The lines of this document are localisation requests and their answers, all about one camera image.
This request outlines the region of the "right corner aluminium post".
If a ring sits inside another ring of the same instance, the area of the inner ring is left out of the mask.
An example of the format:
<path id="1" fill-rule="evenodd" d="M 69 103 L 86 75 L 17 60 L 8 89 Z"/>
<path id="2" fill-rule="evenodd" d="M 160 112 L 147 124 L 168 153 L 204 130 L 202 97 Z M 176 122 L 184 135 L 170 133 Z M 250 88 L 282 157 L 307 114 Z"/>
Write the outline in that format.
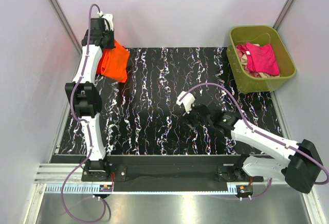
<path id="1" fill-rule="evenodd" d="M 283 21 L 285 20 L 286 16 L 288 15 L 290 9 L 292 8 L 294 2 L 296 0 L 286 0 L 285 4 L 283 5 L 274 25 L 273 25 L 273 29 L 278 31 L 283 23 Z"/>

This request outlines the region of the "left corner aluminium post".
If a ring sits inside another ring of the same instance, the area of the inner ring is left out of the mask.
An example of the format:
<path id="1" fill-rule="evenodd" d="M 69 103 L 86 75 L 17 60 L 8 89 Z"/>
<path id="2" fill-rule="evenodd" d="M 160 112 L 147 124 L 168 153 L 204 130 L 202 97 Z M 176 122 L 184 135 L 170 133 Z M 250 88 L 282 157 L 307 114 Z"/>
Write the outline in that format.
<path id="1" fill-rule="evenodd" d="M 70 41 L 72 42 L 75 50 L 77 51 L 77 53 L 79 55 L 82 54 L 82 47 L 80 45 L 80 43 L 78 42 L 77 37 L 75 36 L 73 29 L 71 27 L 71 25 L 69 24 L 63 9 L 61 8 L 59 1 L 58 0 L 48 0 L 51 7 L 53 8 L 56 16 L 58 17 L 61 25 L 63 26 L 66 34 L 68 35 Z"/>

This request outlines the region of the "orange t shirt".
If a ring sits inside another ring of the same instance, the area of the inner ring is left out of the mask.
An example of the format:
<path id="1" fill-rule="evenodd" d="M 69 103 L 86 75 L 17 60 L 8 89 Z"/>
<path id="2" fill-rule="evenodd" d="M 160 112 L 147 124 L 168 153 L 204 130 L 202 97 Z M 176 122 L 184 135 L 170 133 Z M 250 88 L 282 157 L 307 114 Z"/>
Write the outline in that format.
<path id="1" fill-rule="evenodd" d="M 104 49 L 96 74 L 125 83 L 128 79 L 126 68 L 129 57 L 130 52 L 115 40 L 115 48 Z"/>

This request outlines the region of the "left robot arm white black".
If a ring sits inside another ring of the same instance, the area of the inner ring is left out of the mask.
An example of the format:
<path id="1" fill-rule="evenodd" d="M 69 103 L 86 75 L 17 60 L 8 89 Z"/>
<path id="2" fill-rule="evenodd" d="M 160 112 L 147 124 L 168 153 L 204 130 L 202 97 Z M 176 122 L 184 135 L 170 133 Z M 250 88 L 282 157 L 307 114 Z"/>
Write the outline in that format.
<path id="1" fill-rule="evenodd" d="M 73 81 L 65 84 L 72 116 L 82 125 L 87 157 L 80 163 L 83 181 L 106 181 L 111 178 L 111 166 L 100 132 L 102 98 L 95 87 L 98 64 L 105 49 L 114 47 L 113 15 L 104 14 L 89 20 L 82 40 L 82 57 Z"/>

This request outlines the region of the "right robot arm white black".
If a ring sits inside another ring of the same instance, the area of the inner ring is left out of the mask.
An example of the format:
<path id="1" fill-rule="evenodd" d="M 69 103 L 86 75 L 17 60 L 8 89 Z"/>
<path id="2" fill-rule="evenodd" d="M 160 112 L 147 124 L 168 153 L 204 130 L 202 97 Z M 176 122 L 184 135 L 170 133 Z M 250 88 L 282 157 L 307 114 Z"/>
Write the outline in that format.
<path id="1" fill-rule="evenodd" d="M 226 181 L 245 181 L 251 177 L 284 180 L 301 193 L 309 193 L 320 174 L 322 161 L 308 140 L 298 143 L 245 122 L 239 113 L 211 110 L 206 105 L 183 102 L 184 116 L 193 127 L 205 126 L 220 135 L 248 144 L 266 157 L 242 154 L 232 166 L 219 174 Z"/>

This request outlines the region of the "corner aluminium post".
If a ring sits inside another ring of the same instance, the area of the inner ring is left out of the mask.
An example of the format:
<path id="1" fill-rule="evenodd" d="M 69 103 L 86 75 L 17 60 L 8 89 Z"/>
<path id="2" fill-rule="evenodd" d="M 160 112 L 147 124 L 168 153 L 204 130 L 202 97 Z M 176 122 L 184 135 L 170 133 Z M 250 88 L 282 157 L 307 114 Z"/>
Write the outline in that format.
<path id="1" fill-rule="evenodd" d="M 61 25 L 63 26 L 66 34 L 68 35 L 70 41 L 72 42 L 75 50 L 77 51 L 77 53 L 79 55 L 82 54 L 82 47 L 80 45 L 80 43 L 78 42 L 77 37 L 75 36 L 73 29 L 71 27 L 71 25 L 69 24 L 63 9 L 61 8 L 59 1 L 58 0 L 48 0 L 51 7 L 53 8 L 56 16 L 58 17 Z"/>
<path id="2" fill-rule="evenodd" d="M 278 31 L 283 23 L 283 21 L 285 20 L 286 16 L 288 15 L 290 9 L 292 8 L 294 2 L 296 0 L 286 0 L 285 4 L 283 5 L 274 25 L 273 25 L 273 29 Z"/>

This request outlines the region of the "olive green plastic bin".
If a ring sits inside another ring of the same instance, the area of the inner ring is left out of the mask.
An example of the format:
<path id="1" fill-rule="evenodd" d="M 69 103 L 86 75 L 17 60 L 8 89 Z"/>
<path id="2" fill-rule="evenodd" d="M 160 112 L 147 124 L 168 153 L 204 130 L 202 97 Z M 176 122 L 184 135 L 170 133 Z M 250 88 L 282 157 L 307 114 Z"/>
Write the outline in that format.
<path id="1" fill-rule="evenodd" d="M 273 92 L 295 76 L 295 64 L 273 28 L 235 27 L 229 40 L 227 57 L 238 91 Z"/>

